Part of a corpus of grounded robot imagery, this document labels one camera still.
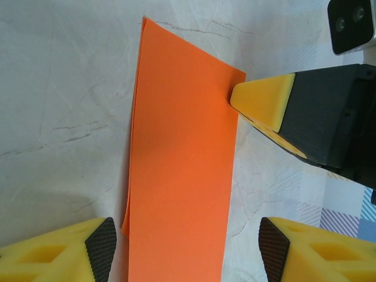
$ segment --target textured black pad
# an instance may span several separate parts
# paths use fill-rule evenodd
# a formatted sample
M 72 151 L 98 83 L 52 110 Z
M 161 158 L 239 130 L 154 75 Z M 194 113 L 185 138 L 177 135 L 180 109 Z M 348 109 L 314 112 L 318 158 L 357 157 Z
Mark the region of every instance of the textured black pad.
M 280 282 L 287 260 L 289 239 L 266 217 L 261 219 L 258 246 L 269 282 Z
M 108 282 L 116 248 L 116 229 L 108 217 L 85 241 L 95 282 Z
M 347 142 L 333 146 L 359 65 L 297 72 L 279 135 L 310 161 L 341 167 Z M 340 157 L 331 158 L 331 151 Z

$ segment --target black rubber pad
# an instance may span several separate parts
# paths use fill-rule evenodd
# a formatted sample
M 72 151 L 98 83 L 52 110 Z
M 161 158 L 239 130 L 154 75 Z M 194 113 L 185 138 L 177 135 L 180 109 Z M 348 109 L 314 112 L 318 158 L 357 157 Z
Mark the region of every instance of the black rubber pad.
M 269 282 L 280 282 L 287 260 L 289 239 L 266 217 L 261 219 L 258 246 Z
M 85 241 L 95 282 L 108 282 L 116 248 L 116 229 L 108 217 Z

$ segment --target camera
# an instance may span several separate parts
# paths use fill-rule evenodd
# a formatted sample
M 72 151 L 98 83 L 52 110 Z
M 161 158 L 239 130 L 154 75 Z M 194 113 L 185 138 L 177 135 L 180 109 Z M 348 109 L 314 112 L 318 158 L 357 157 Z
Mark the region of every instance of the camera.
M 331 0 L 328 5 L 331 43 L 336 55 L 376 44 L 376 0 Z

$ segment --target paper sheet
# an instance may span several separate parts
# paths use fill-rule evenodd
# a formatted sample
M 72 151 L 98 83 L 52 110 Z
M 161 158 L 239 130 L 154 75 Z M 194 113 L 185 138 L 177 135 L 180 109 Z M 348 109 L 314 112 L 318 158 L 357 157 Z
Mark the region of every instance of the paper sheet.
M 130 282 L 220 281 L 237 128 L 229 97 L 245 77 L 143 22 L 130 153 Z

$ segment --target yellow foam pad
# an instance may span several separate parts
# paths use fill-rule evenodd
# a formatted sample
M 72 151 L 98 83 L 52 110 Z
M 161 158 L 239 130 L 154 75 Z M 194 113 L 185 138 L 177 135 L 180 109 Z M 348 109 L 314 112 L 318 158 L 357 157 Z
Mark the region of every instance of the yellow foam pad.
M 269 220 L 290 241 L 281 282 L 376 281 L 376 244 L 286 219 Z
M 246 118 L 279 132 L 295 80 L 295 73 L 239 83 L 231 105 Z
M 243 116 L 240 114 L 242 117 L 245 118 L 246 121 L 248 121 L 253 127 L 255 127 L 257 130 L 259 130 L 263 135 L 267 136 L 269 139 L 273 140 L 275 143 L 277 143 L 279 146 L 285 148 L 289 152 L 298 155 L 302 158 L 307 158 L 307 156 L 300 150 L 298 150 L 296 147 L 291 145 L 289 142 L 284 140 L 281 136 L 279 136 L 276 132 L 270 130 L 269 128 L 259 125 L 256 122 L 253 122 L 252 120 L 248 119 L 246 116 Z
M 98 218 L 0 249 L 0 282 L 95 282 L 85 240 Z

